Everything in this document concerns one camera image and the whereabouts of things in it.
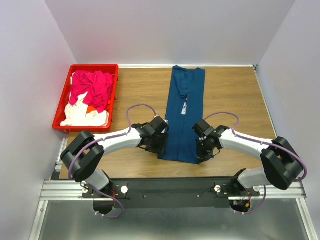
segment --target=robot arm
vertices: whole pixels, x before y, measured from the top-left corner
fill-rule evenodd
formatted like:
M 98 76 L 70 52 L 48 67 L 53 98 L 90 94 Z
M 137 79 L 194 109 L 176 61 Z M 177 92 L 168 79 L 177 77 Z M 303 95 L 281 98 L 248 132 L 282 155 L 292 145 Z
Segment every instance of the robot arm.
M 121 149 L 141 146 L 145 146 L 147 152 L 164 154 L 168 139 L 165 129 L 168 127 L 167 122 L 157 116 L 150 123 L 133 124 L 132 128 L 118 132 L 92 135 L 88 131 L 83 131 L 63 151 L 61 160 L 69 169 L 75 156 L 84 146 L 90 142 L 104 139 L 99 143 L 92 144 L 87 154 L 82 153 L 79 156 L 71 169 L 71 174 L 76 182 L 85 181 L 95 189 L 108 193 L 112 185 L 111 180 L 105 172 L 97 168 L 101 158 Z
M 254 186 L 261 185 L 273 185 L 278 189 L 286 190 L 303 171 L 303 167 L 295 158 L 267 144 L 276 144 L 296 154 L 283 137 L 271 140 L 240 133 L 243 137 L 259 142 L 257 143 L 238 137 L 238 132 L 234 134 L 226 126 L 214 129 L 205 120 L 199 121 L 192 129 L 199 136 L 199 139 L 196 140 L 197 155 L 202 162 L 213 157 L 215 148 L 236 150 L 262 161 L 263 167 L 242 169 L 232 178 L 226 188 L 228 192 L 233 194 L 239 194 Z

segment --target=screw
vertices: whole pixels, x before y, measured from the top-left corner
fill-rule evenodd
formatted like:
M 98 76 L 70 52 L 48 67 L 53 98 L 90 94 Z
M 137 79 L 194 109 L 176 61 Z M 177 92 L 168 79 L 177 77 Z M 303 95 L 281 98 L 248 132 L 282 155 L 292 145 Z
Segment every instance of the screw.
M 259 186 L 254 186 L 253 190 L 258 193 L 260 191 L 260 187 Z

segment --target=metal frame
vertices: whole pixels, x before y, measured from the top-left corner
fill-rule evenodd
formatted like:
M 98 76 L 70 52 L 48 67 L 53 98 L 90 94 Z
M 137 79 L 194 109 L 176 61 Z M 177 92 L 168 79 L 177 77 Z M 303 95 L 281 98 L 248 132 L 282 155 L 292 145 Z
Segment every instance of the metal frame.
M 48 207 L 48 201 L 40 201 L 38 208 L 36 210 L 31 234 L 30 234 L 30 240 L 38 240 L 40 237 L 41 229 L 44 224 L 46 212 Z
M 308 238 L 311 240 L 318 240 L 318 236 L 317 236 L 314 224 L 311 220 L 306 200 L 304 198 L 297 198 L 296 203 L 300 210 L 300 214 L 301 214 L 304 228 L 305 228 L 306 234 L 308 235 Z

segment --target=red plastic crate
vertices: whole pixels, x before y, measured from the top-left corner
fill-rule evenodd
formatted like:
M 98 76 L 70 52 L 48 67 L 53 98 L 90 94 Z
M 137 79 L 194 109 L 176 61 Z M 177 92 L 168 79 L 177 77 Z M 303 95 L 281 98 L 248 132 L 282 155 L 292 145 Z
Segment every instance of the red plastic crate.
M 74 72 L 78 70 L 88 71 L 94 73 L 95 71 L 101 71 L 104 74 L 109 73 L 114 77 L 113 83 L 113 91 L 111 94 L 110 105 L 109 108 L 109 118 L 108 124 L 106 126 L 60 126 L 60 123 L 66 120 L 65 108 L 69 102 L 70 98 L 70 85 L 71 85 L 71 76 Z M 118 82 L 118 72 L 119 66 L 117 64 L 76 64 L 70 67 L 68 76 L 66 77 L 66 81 L 64 84 L 64 88 L 62 91 L 62 95 L 60 98 L 60 102 L 58 108 L 56 110 L 56 114 L 53 120 L 52 127 L 56 130 L 60 130 L 62 132 L 70 133 L 70 132 L 82 132 L 82 131 L 90 131 L 90 132 L 98 132 L 98 133 L 106 133 L 110 132 L 111 123 L 112 123 L 112 115 L 114 111 L 114 104 L 116 100 L 116 89 Z

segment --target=wooden surface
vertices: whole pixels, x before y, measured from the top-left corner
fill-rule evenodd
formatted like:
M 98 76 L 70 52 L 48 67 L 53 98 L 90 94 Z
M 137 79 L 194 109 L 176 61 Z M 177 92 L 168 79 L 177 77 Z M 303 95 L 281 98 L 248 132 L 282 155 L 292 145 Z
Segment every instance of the wooden surface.
M 206 68 L 204 89 L 204 117 L 218 111 L 238 114 L 238 132 L 274 139 L 275 134 L 260 92 L 255 73 L 250 67 Z M 111 131 L 128 127 L 128 107 L 146 103 L 158 115 L 165 117 L 171 80 L 171 68 L 120 69 L 116 90 Z M 153 119 L 153 112 L 140 106 L 130 111 L 132 123 L 145 123 Z M 236 119 L 230 115 L 217 115 L 208 119 L 213 127 L 231 127 Z M 71 133 L 68 144 L 77 133 Z M 217 177 L 233 176 L 243 168 L 256 168 L 261 163 L 248 155 L 222 149 L 215 158 L 200 165 L 157 159 L 157 155 L 139 148 L 123 149 L 104 156 L 99 164 L 111 178 L 156 177 Z M 60 178 L 66 179 L 68 171 L 62 167 Z

